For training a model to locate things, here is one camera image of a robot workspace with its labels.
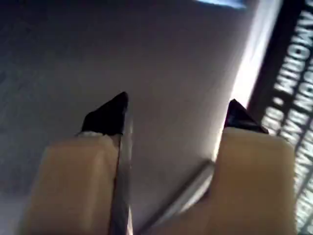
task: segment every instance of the black cutter tip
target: black cutter tip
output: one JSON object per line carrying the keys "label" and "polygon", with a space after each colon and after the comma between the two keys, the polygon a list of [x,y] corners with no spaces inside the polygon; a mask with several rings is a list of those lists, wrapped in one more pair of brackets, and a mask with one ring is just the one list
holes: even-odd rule
{"label": "black cutter tip", "polygon": [[118,94],[100,108],[87,114],[81,131],[93,131],[109,136],[122,134],[128,101],[126,92]]}

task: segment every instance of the black label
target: black label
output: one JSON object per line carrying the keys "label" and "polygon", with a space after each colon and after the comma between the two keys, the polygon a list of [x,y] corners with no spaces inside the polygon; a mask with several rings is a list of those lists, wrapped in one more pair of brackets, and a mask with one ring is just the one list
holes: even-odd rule
{"label": "black label", "polygon": [[297,230],[313,234],[313,0],[285,1],[248,111],[295,147]]}

